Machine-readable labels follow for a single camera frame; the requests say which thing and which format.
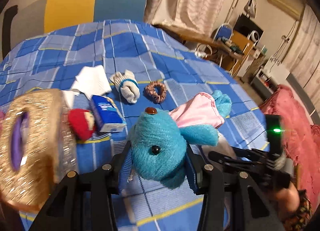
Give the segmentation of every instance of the plush toy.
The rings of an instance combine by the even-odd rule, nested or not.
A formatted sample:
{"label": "plush toy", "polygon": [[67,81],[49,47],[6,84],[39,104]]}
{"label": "plush toy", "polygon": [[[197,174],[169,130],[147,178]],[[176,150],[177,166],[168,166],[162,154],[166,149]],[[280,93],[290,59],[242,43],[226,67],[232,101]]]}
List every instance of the plush toy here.
{"label": "plush toy", "polygon": [[131,104],[137,103],[140,97],[140,90],[134,74],[130,70],[125,70],[124,74],[116,72],[110,76],[110,80],[115,84],[116,90]]}
{"label": "plush toy", "polygon": [[144,179],[179,187],[186,176],[184,158],[189,144],[218,142],[217,127],[231,111],[231,100],[221,91],[198,93],[171,112],[148,107],[130,129],[132,166]]}
{"label": "plush toy", "polygon": [[88,140],[95,131],[94,117],[90,110],[71,109],[68,121],[76,136],[82,141]]}

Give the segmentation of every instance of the blue stuffed animal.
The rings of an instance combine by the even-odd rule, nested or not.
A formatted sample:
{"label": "blue stuffed animal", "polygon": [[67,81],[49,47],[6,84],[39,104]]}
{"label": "blue stuffed animal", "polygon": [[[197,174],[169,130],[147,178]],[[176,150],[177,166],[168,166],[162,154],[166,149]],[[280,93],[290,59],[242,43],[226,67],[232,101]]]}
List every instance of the blue stuffed animal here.
{"label": "blue stuffed animal", "polygon": [[[217,145],[218,131],[211,122],[223,121],[223,117],[231,111],[231,100],[221,91],[215,91],[212,96],[201,92],[188,102],[187,106],[174,110],[176,116],[172,114],[173,111],[169,113],[152,107],[146,108],[128,134],[128,140],[132,143],[134,170],[142,178],[160,181],[169,189],[179,187],[185,179],[187,142]],[[198,117],[198,121],[199,118],[202,120],[198,111],[206,114],[203,124],[181,126],[186,118],[189,121],[189,114],[190,117]],[[207,123],[207,115],[211,114],[209,111],[213,111],[212,117],[217,115],[217,118],[209,118],[210,122]]]}

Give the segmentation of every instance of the stuffed animal eye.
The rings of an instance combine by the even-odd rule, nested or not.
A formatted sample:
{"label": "stuffed animal eye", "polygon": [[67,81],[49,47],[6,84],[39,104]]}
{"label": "stuffed animal eye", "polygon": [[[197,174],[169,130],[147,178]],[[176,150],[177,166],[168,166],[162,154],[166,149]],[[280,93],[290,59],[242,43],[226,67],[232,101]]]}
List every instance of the stuffed animal eye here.
{"label": "stuffed animal eye", "polygon": [[151,147],[151,151],[152,151],[152,153],[154,154],[154,155],[158,155],[159,153],[160,153],[160,147],[159,146],[156,146],[156,145],[153,145],[152,147]]}

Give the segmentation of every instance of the white glove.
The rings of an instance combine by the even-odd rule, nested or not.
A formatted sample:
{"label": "white glove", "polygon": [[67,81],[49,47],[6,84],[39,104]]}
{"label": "white glove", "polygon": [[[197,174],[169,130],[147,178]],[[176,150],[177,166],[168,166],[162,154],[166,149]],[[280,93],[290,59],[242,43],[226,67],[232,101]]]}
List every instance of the white glove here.
{"label": "white glove", "polygon": [[124,74],[116,72],[110,77],[110,80],[115,84],[116,90],[121,92],[122,96],[129,103],[137,103],[137,100],[140,97],[140,91],[134,74],[130,70],[126,69]]}

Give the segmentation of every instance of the red object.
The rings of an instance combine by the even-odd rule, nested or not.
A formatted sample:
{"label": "red object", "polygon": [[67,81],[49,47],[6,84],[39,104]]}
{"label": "red object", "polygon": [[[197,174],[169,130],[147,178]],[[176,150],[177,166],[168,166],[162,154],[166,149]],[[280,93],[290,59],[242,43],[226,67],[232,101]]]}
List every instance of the red object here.
{"label": "red object", "polygon": [[84,116],[84,112],[91,112],[91,111],[76,108],[76,109],[70,110],[68,113],[68,121],[69,121],[70,127],[82,141],[88,140],[92,136],[92,133],[95,130],[95,127],[93,127],[92,130],[89,129],[89,125]]}
{"label": "red object", "polygon": [[320,125],[314,124],[314,125],[310,125],[310,127],[311,127],[313,140],[315,141],[315,143],[320,149]]}
{"label": "red object", "polygon": [[300,186],[297,188],[307,190],[307,197],[315,209],[320,192],[320,152],[304,108],[294,99],[289,87],[279,85],[260,109],[264,114],[282,117],[284,148],[295,164],[301,165]]}

